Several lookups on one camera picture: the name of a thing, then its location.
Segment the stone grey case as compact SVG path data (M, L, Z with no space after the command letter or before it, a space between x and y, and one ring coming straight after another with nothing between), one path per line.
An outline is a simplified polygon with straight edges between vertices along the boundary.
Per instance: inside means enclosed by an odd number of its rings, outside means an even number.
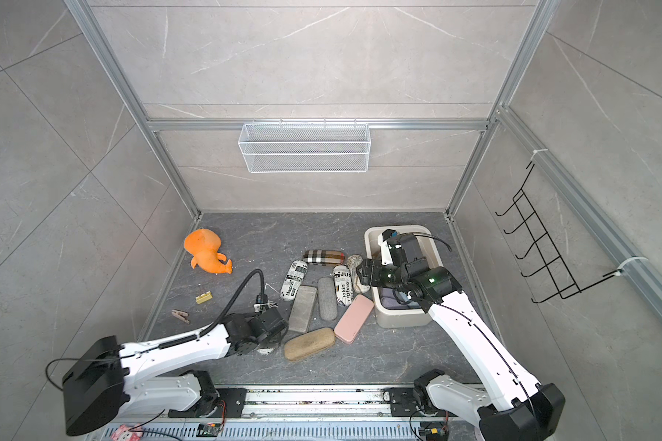
M293 301L288 325L292 333L304 334L308 331L316 304L317 288L301 286Z

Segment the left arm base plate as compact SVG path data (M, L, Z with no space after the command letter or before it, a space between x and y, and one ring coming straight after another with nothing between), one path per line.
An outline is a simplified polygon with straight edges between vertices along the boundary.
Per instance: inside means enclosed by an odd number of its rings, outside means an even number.
M187 411L170 410L169 418L240 418L246 404L245 388L222 388L215 398L201 398Z

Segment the orange plush toy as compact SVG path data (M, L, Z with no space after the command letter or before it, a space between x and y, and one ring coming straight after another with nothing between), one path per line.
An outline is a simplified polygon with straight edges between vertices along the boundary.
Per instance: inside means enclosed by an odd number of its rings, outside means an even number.
M198 229L184 241L184 249L191 254L191 267L210 274L232 274L233 262L219 251L221 238L211 230Z

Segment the grey fabric case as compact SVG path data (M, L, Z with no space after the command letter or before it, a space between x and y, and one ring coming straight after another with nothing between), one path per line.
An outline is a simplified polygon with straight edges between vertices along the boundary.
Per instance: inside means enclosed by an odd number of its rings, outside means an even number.
M336 288L332 277L322 277L317 283L319 312L324 321L334 321L338 317Z

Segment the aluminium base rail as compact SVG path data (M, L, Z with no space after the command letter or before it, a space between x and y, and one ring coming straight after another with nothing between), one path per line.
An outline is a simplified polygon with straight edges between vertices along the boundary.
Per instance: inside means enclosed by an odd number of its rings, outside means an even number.
M222 386L248 390L240 418L119 417L88 435L110 440L122 424L141 440L480 440L480 430L449 411L393 417L384 400L398 385Z

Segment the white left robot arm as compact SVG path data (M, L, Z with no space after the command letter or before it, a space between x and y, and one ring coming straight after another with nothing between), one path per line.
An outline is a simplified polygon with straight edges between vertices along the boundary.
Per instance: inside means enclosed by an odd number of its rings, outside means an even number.
M257 294L255 312L231 311L250 280L263 276L261 269L252 270L216 319L200 329L127 344L107 336L80 358L72 358L71 369L55 385L63 395L66 435L89 434L137 408L154 407L185 417L210 411L215 387L207 373L188 373L195 386L178 389L169 387L169 372L242 356L283 339L289 325L268 303L266 292Z

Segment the wooden clothespin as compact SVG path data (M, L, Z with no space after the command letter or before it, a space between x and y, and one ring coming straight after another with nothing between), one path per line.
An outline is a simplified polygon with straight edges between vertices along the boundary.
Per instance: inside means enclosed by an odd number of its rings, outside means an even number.
M189 320L189 313L188 312L173 309L171 311L171 314L172 314L173 317L177 318L178 320L182 321L183 323L186 323L187 325L189 325L191 323L191 321Z

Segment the pink flat case right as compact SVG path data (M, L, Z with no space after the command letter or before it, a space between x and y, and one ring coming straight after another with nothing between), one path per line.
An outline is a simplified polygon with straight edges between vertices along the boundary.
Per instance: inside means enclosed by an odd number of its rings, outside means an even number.
M345 344L352 344L373 309L373 301L363 295L357 296L338 321L334 329L336 337Z

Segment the map print glasses case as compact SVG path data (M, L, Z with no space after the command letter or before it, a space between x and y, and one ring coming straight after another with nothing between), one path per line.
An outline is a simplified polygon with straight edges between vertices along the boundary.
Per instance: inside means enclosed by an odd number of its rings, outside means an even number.
M364 261L365 258L361 255L350 255L346 258L346 266L349 268L351 286L356 295L365 294L371 289L370 286L362 283L358 274L358 268L364 264Z

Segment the tan fabric case front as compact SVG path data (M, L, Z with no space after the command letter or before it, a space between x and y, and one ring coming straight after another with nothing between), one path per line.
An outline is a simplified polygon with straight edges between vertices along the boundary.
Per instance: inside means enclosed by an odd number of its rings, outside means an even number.
M331 328L314 330L287 342L284 346L284 356L289 361L299 361L332 347L336 339Z

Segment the purple case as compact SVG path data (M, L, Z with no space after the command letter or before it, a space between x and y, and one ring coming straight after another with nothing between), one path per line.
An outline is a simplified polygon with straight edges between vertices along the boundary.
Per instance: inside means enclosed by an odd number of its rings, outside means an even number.
M416 309L419 305L415 302L410 302L408 304L398 302L394 297L382 297L381 305L386 310L390 311L406 311Z

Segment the newspaper flag case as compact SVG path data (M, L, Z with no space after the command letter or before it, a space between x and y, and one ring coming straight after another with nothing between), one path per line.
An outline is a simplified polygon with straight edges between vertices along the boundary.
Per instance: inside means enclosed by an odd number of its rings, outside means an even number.
M277 347L262 347L262 348L258 348L258 349L257 349L257 352L258 352L259 354L261 354L261 355L265 355L265 356L266 356L266 355L270 355L270 354L272 354L272 353L273 353L274 351L276 351L277 349L278 349Z

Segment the beige plastic storage bin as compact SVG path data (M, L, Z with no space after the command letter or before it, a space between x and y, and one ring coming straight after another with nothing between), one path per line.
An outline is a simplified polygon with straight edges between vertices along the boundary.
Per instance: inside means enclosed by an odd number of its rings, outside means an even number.
M369 228L364 233L365 250L368 258L378 257L380 253L380 246L378 244L378 237L386 229L397 230L399 233L417 233L424 235L431 235L431 231L421 225L393 225L393 226L376 226ZM443 266L439 251L442 245L437 248L434 241L430 238L419 238L419 247L423 255L428 259L428 266L436 268ZM371 288L371 295L375 304L375 316L378 325L382 328L406 328L425 326L432 322L430 316L426 315L421 309L412 309L406 311L390 311L386 310L381 305L382 297L393 297L392 291L389 288Z

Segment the plaid glasses case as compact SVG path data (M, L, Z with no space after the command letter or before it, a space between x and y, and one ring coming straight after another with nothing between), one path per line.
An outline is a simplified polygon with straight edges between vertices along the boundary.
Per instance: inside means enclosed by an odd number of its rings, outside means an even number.
M307 250L303 253L303 261L315 266L341 266L346 257L338 250Z

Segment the newspaper print case centre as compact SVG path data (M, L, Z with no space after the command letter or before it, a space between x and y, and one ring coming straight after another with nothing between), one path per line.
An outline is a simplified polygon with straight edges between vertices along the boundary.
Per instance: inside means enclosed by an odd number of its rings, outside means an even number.
M354 300L354 290L349 268L347 266L335 266L333 280L338 304L348 307Z

